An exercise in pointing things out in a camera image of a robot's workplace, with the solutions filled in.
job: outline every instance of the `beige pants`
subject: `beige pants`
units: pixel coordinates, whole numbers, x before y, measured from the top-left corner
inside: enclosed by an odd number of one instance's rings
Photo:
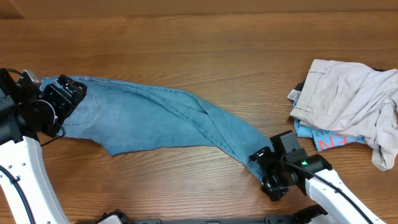
[[[364,136],[372,162],[391,169],[398,153],[398,70],[314,60],[291,116],[303,125]]]

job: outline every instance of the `back pocket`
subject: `back pocket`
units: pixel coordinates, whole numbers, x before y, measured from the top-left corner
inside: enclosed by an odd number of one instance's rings
[[[63,126],[86,126],[89,125],[101,112],[101,105],[96,95],[87,93],[86,97],[79,103],[72,115],[63,122]]]

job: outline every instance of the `wooden tabletop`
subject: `wooden tabletop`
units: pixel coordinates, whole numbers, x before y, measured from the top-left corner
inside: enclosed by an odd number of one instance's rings
[[[286,96],[305,79],[313,59],[398,67],[396,12],[3,20],[0,30],[0,67],[187,90],[266,136],[294,128]],[[299,141],[316,153],[311,139]],[[216,147],[111,157],[93,141],[65,138],[43,151],[71,221],[117,208],[131,218],[264,217],[313,203],[296,187],[271,202],[260,182]],[[368,146],[350,144],[321,154],[376,215],[398,223],[398,168],[379,171],[371,153]],[[1,194],[0,223],[13,222]]]

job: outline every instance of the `blue denim pants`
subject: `blue denim pants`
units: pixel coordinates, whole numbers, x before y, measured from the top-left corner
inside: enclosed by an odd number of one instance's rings
[[[270,140],[250,124],[183,90],[105,78],[69,76],[87,95],[63,124],[66,137],[92,139],[110,155],[175,146],[217,146],[259,180],[249,156]],[[43,78],[43,89],[56,82]]]

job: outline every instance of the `clothing tag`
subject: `clothing tag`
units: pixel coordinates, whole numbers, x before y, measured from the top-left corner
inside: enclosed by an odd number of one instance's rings
[[[287,96],[287,98],[297,102],[299,100],[299,98],[300,98],[300,94],[301,94],[300,91],[292,90],[292,91],[290,91],[290,93]]]

